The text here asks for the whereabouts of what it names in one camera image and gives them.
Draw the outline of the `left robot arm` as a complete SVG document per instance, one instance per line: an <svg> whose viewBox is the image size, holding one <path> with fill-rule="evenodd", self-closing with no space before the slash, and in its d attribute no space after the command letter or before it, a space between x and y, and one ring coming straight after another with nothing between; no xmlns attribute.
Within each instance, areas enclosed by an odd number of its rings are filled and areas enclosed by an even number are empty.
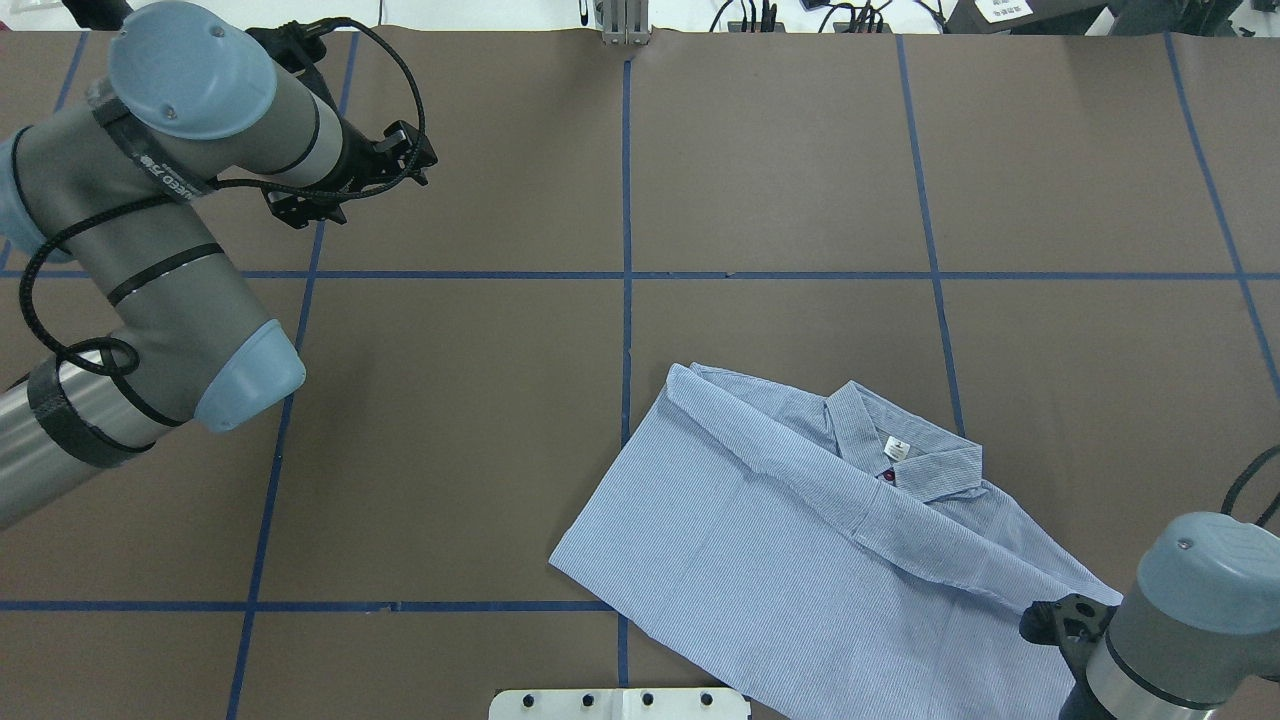
<svg viewBox="0 0 1280 720"><path fill-rule="evenodd" d="M3 234L27 255L18 305L47 356L3 393L3 525L197 421L236 429L306 370L195 204L257 190L278 220L343 223L343 205L436 163L416 117L369 138L317 63L349 17L239 29L187 1L72 1L114 31L82 100L3 142Z"/></svg>

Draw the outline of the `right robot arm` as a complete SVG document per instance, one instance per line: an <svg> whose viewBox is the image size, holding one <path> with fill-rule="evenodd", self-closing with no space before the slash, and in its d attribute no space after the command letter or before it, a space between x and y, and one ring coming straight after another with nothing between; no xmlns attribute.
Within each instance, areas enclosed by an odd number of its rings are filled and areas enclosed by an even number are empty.
<svg viewBox="0 0 1280 720"><path fill-rule="evenodd" d="M1114 719L1210 719L1245 679L1277 674L1277 537L1188 512L1142 557L1084 683Z"/></svg>

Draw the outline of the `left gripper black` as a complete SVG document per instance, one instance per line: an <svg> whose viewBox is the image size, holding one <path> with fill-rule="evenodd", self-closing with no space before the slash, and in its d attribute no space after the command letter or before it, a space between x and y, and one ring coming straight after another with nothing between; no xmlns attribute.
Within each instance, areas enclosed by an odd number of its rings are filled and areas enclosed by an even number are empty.
<svg viewBox="0 0 1280 720"><path fill-rule="evenodd" d="M397 120L375 142L338 115L320 115L306 152L283 170L264 179L270 184L312 192L356 193L371 183L393 184L397 178L428 186L428 170L438 156L428 136L407 120ZM262 197L273 217L294 229L312 222L346 223L340 201L298 196L294 192L264 190Z"/></svg>

